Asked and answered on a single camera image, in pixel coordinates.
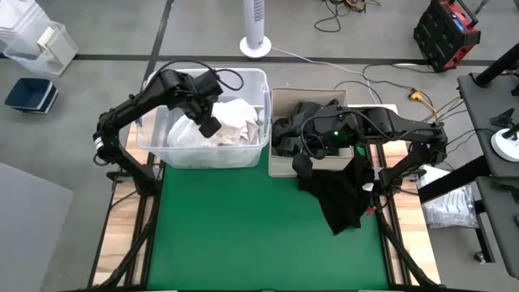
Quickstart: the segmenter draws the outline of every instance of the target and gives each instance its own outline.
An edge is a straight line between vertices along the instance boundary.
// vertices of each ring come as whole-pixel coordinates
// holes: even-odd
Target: green tabletop
[[[375,216],[337,236],[295,178],[249,169],[165,169],[151,290],[388,288]]]

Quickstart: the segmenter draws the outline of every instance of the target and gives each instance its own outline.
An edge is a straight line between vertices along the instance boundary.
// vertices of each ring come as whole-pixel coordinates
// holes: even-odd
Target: white device
[[[514,140],[514,136],[517,133],[508,138],[503,137],[503,134],[509,130],[497,131],[491,138],[491,145],[501,158],[511,162],[519,162],[519,139]]]
[[[249,58],[261,58],[270,52],[272,43],[264,35],[265,1],[243,0],[245,37],[240,41],[240,50]]]

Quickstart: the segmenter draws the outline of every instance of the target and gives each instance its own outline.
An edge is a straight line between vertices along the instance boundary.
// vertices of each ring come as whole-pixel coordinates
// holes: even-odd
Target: black cloth
[[[355,149],[353,160],[343,170],[312,170],[309,178],[298,177],[298,189],[317,198],[326,222],[337,235],[351,226],[360,228],[360,217],[371,200],[371,192],[362,186],[374,181],[374,170]]]

